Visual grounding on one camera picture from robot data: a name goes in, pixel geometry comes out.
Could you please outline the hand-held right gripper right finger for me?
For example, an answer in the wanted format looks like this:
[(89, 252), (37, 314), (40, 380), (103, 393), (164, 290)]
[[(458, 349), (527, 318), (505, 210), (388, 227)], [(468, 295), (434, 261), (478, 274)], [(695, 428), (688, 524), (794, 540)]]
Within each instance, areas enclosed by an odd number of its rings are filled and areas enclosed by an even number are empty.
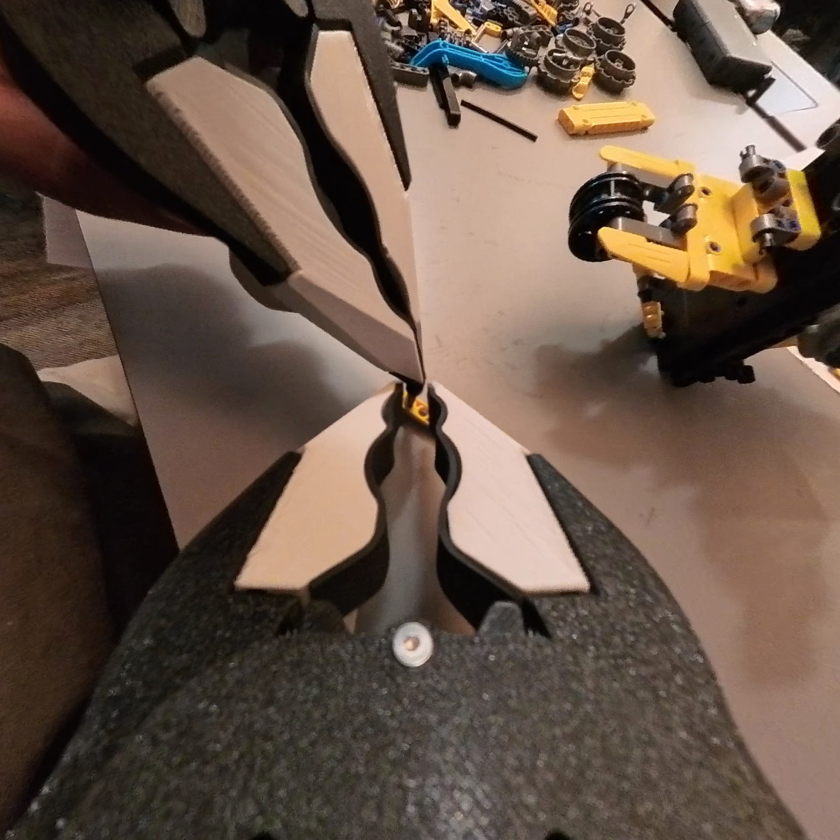
[(592, 583), (532, 453), (440, 383), (427, 397), (444, 486), (436, 556), (444, 595), (472, 627), (500, 602), (526, 627), (543, 627), (538, 600), (588, 593)]

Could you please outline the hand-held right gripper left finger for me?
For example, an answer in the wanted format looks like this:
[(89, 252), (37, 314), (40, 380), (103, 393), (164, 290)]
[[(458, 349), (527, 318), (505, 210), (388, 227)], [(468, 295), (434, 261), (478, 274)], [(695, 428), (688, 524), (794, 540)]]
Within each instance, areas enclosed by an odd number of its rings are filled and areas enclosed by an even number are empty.
[(390, 548), (382, 485), (391, 474), (402, 384), (389, 384), (296, 454), (235, 581), (354, 613), (383, 586)]

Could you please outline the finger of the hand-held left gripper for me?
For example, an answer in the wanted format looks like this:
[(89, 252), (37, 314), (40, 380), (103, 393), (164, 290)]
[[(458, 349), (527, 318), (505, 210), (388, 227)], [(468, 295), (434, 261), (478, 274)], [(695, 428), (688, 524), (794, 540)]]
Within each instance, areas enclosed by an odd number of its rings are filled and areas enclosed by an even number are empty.
[(278, 100), (197, 57), (146, 87), (286, 263), (289, 276), (262, 294), (270, 306), (302, 315), (383, 371), (424, 382), (412, 329), (329, 219)]
[(359, 50), (349, 31), (315, 28), (308, 60), (308, 101), (349, 173), (329, 176), (328, 195), (360, 255), (352, 279), (320, 281), (313, 300), (368, 361), (424, 382), (411, 211)]

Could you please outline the person's left hand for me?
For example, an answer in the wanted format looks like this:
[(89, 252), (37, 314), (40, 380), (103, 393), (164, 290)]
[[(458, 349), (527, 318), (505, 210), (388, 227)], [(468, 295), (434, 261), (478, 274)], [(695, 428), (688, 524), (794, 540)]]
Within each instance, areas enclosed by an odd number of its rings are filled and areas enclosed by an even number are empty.
[(137, 195), (90, 158), (18, 85), (5, 56), (1, 56), (1, 172), (86, 214), (207, 236)]

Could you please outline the black toy beam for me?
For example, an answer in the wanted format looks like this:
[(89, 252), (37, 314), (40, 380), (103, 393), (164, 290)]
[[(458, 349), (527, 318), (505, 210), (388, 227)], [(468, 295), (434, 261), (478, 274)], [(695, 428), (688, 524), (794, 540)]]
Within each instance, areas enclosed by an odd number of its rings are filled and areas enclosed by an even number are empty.
[(443, 111), (447, 125), (456, 129), (461, 121), (461, 111), (449, 70), (446, 65), (433, 64), (428, 72), (437, 105)]

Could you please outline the blue curved toy piece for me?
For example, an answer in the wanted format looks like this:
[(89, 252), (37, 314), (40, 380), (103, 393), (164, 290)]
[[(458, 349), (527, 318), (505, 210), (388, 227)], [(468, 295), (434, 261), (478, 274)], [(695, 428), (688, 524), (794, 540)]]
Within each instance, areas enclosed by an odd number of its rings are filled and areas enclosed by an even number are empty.
[(427, 42), (411, 57), (394, 56), (392, 47), (387, 45), (386, 49), (394, 81), (412, 88), (426, 88), (431, 78), (429, 71), (437, 66), (471, 72), (478, 79), (508, 90), (523, 87), (529, 78), (527, 70), (504, 55), (488, 54), (445, 39)]

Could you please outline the long thin black toy axle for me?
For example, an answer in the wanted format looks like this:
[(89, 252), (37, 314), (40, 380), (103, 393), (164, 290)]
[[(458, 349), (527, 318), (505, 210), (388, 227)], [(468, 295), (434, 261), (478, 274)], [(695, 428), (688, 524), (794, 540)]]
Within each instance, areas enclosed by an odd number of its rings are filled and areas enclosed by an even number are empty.
[(509, 119), (502, 117), (500, 114), (483, 108), (472, 101), (468, 101), (462, 98), (459, 104), (462, 109), (473, 112), (474, 114), (479, 115), (481, 118), (486, 119), (496, 125), (499, 125), (502, 128), (512, 133), (515, 133), (517, 136), (520, 136), (531, 143), (536, 143), (538, 140), (538, 135), (536, 133), (516, 124), (513, 121), (510, 121)]

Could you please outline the pile of loose toy parts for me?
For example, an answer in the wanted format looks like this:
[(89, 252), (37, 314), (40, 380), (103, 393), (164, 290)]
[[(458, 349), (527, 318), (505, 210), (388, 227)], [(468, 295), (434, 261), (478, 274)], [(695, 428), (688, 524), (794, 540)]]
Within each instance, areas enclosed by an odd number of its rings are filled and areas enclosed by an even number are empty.
[[(635, 70), (624, 54), (630, 3), (614, 19), (599, 14), (592, 2), (540, 1), (376, 1), (375, 21), (393, 55), (411, 57), (427, 42), (445, 39), (488, 54), (507, 57), (555, 95), (582, 99), (612, 54), (610, 69), (618, 89), (634, 84)], [(465, 70), (449, 68), (455, 88), (483, 83), (502, 89)]]

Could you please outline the yellow toy panel piece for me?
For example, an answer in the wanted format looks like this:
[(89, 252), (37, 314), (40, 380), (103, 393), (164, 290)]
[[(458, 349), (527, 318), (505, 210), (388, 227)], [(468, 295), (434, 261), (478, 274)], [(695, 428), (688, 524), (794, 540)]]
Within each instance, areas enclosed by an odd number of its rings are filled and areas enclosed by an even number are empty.
[(557, 122), (570, 137), (644, 131), (655, 124), (652, 110), (640, 101), (575, 104), (558, 112)]

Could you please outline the yellow and black toy vehicle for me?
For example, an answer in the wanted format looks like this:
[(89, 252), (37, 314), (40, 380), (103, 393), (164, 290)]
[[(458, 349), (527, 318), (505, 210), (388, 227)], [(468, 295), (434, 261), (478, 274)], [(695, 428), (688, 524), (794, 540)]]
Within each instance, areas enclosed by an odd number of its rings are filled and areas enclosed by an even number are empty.
[(740, 153), (736, 182), (614, 145), (569, 209), (577, 259), (630, 265), (642, 327), (675, 387), (754, 382), (749, 360), (793, 348), (838, 380), (838, 123), (803, 170)]

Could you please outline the black equipment box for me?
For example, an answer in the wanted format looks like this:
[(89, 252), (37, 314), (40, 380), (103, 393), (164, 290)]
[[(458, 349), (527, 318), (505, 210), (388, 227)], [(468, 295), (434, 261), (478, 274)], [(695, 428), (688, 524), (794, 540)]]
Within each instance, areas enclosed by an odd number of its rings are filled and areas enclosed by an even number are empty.
[(818, 107), (802, 84), (772, 62), (733, 3), (678, 1), (673, 26), (713, 87), (774, 118)]

